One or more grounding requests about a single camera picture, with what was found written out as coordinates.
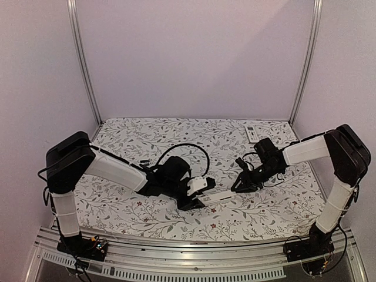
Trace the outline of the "white air conditioner remote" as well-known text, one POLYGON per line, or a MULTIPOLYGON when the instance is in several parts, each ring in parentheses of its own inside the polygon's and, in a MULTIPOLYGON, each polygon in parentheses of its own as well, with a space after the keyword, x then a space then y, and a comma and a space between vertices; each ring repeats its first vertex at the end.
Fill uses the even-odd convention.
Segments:
POLYGON ((250 143, 256 144, 260 141, 257 132, 253 126, 245 126, 245 130, 250 143))

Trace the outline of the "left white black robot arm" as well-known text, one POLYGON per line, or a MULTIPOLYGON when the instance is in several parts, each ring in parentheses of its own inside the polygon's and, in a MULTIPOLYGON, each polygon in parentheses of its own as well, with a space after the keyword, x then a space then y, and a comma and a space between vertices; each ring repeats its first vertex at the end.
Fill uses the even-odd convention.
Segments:
POLYGON ((63 242, 75 255, 88 248, 80 236, 73 192, 83 175, 101 177, 142 196, 172 197, 182 210, 199 207, 195 196, 209 186, 204 176, 192 177, 189 164, 181 157, 170 156, 163 164, 152 167, 137 166, 93 145, 83 131, 47 151, 43 172, 60 232, 65 237, 63 242))

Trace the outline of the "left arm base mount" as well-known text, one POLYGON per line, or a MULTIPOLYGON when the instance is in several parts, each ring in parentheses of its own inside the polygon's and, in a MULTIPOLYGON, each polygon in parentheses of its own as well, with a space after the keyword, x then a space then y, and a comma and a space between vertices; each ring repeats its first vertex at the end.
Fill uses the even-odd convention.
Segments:
POLYGON ((78 235, 64 236, 62 234, 60 224, 57 221, 60 234, 57 250, 66 254, 70 254, 74 258, 84 258, 95 261, 104 261, 108 250, 108 241, 101 239, 98 235, 90 239, 82 236, 81 231, 78 235))

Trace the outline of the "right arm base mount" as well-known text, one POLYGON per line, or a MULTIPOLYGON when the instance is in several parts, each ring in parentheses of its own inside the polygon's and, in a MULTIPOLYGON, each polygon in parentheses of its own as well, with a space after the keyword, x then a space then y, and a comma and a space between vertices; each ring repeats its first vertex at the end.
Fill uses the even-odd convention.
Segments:
POLYGON ((313 226, 308 233, 308 239, 286 242, 283 246, 283 253, 288 262, 328 254, 334 251, 331 236, 332 232, 323 233, 316 226, 313 226))

